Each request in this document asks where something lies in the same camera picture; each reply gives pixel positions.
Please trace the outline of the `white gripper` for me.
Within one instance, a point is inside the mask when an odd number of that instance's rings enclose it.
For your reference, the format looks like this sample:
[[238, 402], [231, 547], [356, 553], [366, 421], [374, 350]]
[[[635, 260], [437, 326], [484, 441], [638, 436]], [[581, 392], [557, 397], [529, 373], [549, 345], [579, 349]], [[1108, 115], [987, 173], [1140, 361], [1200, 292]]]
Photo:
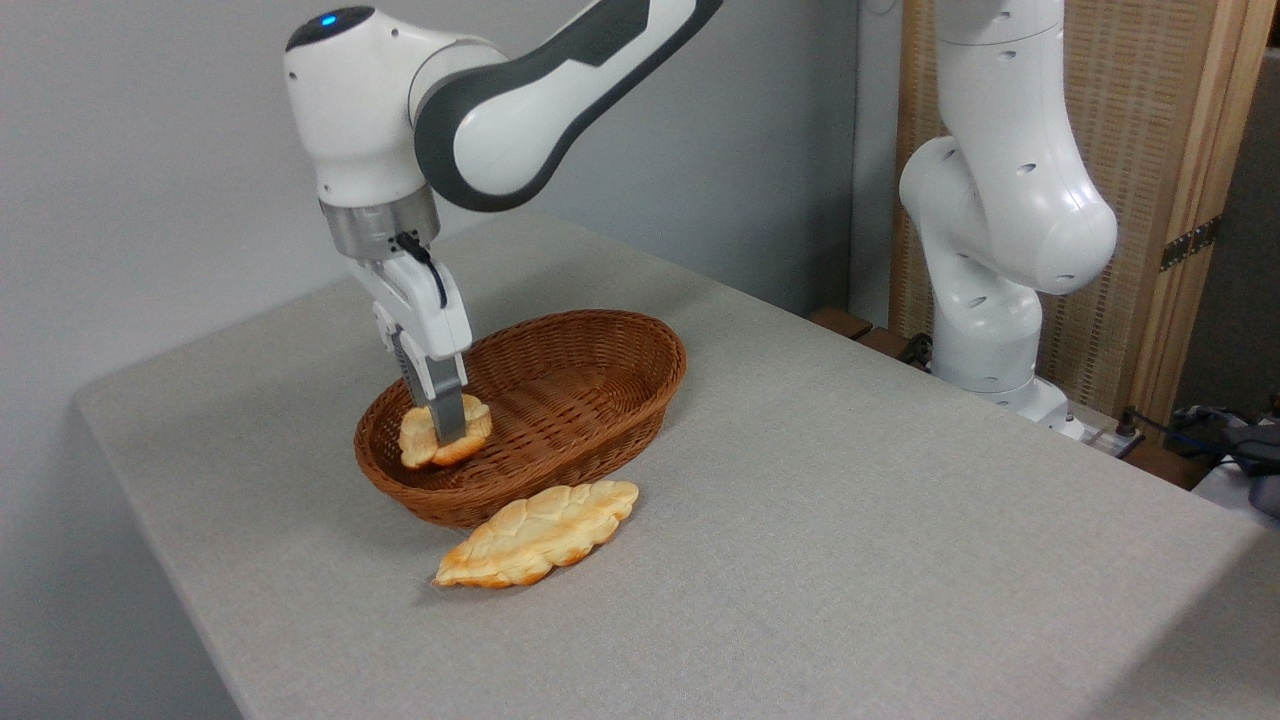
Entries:
[[[381, 261], [348, 260], [348, 269], [374, 297], [381, 341], [396, 359], [415, 404], [431, 411], [440, 445], [466, 437], [465, 375], [457, 356], [472, 343], [471, 325], [451, 272], [443, 263], [421, 263], [410, 255]], [[407, 336], [426, 356], [433, 396], [422, 387], [404, 345]]]

